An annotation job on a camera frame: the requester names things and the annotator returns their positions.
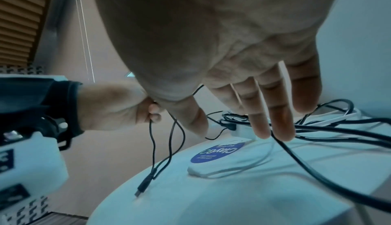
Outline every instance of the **purple sticker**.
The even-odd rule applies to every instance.
[[[242,142],[237,144],[216,145],[204,151],[199,152],[190,160],[190,162],[192,163],[210,162],[238,151],[241,147],[244,146],[244,144],[245,143]]]

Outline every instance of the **sticker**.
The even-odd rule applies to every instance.
[[[13,149],[0,152],[0,174],[13,169]]]
[[[16,184],[0,191],[0,211],[30,197],[22,184]]]
[[[190,160],[190,162],[192,163],[210,162],[238,151],[241,147],[244,146],[244,144],[245,144],[244,142],[241,142],[237,144],[216,145],[204,151],[199,152]]]

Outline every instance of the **hand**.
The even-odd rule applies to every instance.
[[[163,110],[135,81],[81,85],[77,117],[82,130],[116,130],[152,120]]]
[[[96,0],[117,52],[148,94],[186,128],[207,119],[192,92],[202,82],[257,136],[295,135],[278,62],[292,82],[294,108],[312,111],[321,93],[316,33],[333,0]]]

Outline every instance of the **round table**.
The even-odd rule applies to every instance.
[[[388,125],[372,131],[391,134]],[[311,136],[325,135],[316,132]],[[240,174],[213,180],[189,176],[190,159],[217,144],[218,140],[209,141],[178,153],[146,192],[136,198],[138,185],[150,172],[150,168],[145,169],[110,194],[93,212],[88,225],[317,225],[334,224],[347,211],[355,212],[350,201],[311,178],[279,145],[271,161]],[[326,145],[301,140],[289,144],[334,182],[366,194],[389,185],[381,188],[381,195],[391,198],[387,181],[391,154],[387,151],[361,144]],[[345,219],[338,224],[359,224]]]

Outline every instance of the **dark sleeve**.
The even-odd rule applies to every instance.
[[[68,128],[59,142],[83,133],[77,120],[77,91],[81,83],[47,78],[0,78],[2,131],[28,126],[41,115],[63,118]]]

